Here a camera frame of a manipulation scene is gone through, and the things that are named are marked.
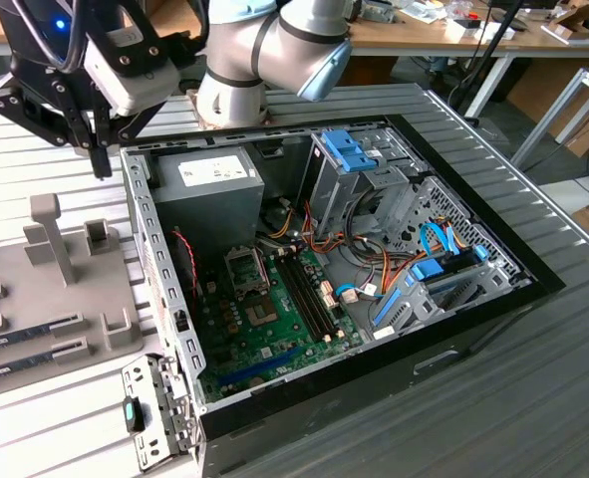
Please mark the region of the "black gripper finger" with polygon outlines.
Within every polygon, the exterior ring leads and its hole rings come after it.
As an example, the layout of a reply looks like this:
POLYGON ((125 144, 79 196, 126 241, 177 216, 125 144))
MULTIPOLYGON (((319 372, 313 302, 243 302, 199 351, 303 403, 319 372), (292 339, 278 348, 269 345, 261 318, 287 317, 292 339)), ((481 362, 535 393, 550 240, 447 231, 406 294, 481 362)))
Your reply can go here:
POLYGON ((98 178, 112 175, 109 148, 135 138, 146 125, 147 110, 111 119, 108 107, 98 107, 98 178))
POLYGON ((69 144, 79 153, 85 153, 94 176, 100 176, 100 148, 62 75, 52 73, 46 78, 46 90, 53 95, 46 103, 55 108, 54 111, 32 100, 12 74, 0 77, 0 81, 2 117, 51 145, 69 144))

